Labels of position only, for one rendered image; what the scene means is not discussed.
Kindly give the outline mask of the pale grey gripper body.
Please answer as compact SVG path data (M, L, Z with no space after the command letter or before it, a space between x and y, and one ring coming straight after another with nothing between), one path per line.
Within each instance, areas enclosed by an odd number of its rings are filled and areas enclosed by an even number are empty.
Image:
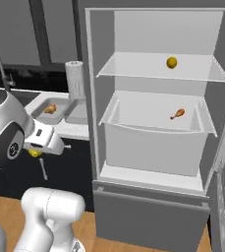
M43 144L40 141L36 142L31 139L26 139L24 143L24 148L26 150L35 150L46 154L61 155L64 151L65 144L58 134L53 133L52 137L49 139L48 144Z

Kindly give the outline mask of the yellow lemon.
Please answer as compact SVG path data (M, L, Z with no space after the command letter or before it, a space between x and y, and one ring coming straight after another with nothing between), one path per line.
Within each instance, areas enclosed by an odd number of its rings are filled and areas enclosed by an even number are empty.
M170 56L167 58L166 65L169 69L174 69L178 64L177 58Z
M37 150L28 150L28 153L33 157L33 158L39 158L42 155L41 151L37 151Z

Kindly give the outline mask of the brown chicken drumstick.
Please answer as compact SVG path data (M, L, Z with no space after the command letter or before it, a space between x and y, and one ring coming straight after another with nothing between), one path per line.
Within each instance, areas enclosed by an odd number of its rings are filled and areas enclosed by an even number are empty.
M171 120L175 119L175 118L178 118L178 117L181 117L185 114L185 109L184 108L180 108L177 110L177 112L170 117Z
M57 106L55 104L48 104L44 109L45 113L53 114L57 110Z

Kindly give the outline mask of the grey tupperware container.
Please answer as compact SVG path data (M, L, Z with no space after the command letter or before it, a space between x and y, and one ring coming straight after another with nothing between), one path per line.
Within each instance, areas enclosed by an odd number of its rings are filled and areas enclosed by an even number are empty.
M50 104L54 104L56 106L56 110L53 113L45 113L44 110ZM31 113L31 117L45 124L57 125L63 119L70 104L71 101L68 98L50 97L45 99Z
M65 121L69 124L87 124L85 99L75 99L65 114Z

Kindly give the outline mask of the black base cupboard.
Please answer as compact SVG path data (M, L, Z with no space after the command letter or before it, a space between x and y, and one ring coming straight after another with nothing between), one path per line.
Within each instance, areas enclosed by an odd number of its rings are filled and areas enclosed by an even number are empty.
M60 156L43 154L48 180L44 180L39 158L22 150L9 166L0 169L0 196L21 199L30 187L46 187L77 193L84 197L85 209L93 212L92 173L89 141L64 139Z

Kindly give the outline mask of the dark sink basin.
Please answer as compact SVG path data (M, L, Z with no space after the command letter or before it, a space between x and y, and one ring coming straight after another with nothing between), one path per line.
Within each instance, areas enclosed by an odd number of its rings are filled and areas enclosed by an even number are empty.
M36 97L39 96L39 93L22 92L22 91L11 91L11 94L22 104L23 107L26 107Z

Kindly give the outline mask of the grey fridge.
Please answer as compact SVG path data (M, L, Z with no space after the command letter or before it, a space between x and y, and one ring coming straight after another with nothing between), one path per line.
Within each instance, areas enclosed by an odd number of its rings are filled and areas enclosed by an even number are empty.
M211 169L225 125L225 83L140 77L96 77L115 52L213 55L225 70L225 0L195 0L185 5L151 2L114 6L109 3L84 8L85 81L88 123L93 154L93 191L171 201L189 205L207 203L210 231ZM105 128L100 120L117 91L193 95L204 98L216 133L207 136L199 169L185 176L109 165Z

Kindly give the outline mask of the white paper towel roll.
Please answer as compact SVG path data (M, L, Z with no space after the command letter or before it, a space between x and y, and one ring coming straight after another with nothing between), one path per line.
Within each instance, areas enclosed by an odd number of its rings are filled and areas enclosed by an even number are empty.
M84 63L70 61L65 63L70 98L84 98Z

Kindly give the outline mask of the grey curved sink tap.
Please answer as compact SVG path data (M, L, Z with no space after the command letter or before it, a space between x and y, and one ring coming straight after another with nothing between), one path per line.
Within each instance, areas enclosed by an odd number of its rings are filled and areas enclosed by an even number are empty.
M13 87L16 83L14 82L13 79L8 79L5 71L4 71L4 67L3 67L3 63L0 57L0 73L1 73L1 78L2 78L2 82L3 82L3 86L5 88L5 90L7 92L11 91L11 87Z

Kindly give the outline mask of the white fridge crisper drawer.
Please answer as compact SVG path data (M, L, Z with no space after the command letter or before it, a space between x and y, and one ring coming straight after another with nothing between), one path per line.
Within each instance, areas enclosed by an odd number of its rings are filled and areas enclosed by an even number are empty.
M185 114L170 119L178 109ZM115 92L100 120L109 165L195 176L207 136L215 134L203 97Z

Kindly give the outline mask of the clear glass fridge shelf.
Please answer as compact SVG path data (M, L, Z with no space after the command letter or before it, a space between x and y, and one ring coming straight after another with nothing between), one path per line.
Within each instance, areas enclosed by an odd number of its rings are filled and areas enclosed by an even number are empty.
M115 52L96 77L119 76L225 83L225 70L213 55L175 54L170 69L167 53Z

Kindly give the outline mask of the grey fridge freezer drawer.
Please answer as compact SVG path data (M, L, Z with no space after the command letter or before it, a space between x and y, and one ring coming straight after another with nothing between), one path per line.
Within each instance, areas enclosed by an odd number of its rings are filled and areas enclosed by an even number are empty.
M170 252L197 252L209 216L207 203L171 201L93 191L96 235Z

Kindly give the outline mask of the grey wall cupboard door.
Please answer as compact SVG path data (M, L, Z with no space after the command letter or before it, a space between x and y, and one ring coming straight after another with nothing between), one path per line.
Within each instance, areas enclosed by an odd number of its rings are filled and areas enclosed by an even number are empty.
M78 59L72 0L42 0L53 63Z
M40 64L28 0L0 0L0 56L8 65Z

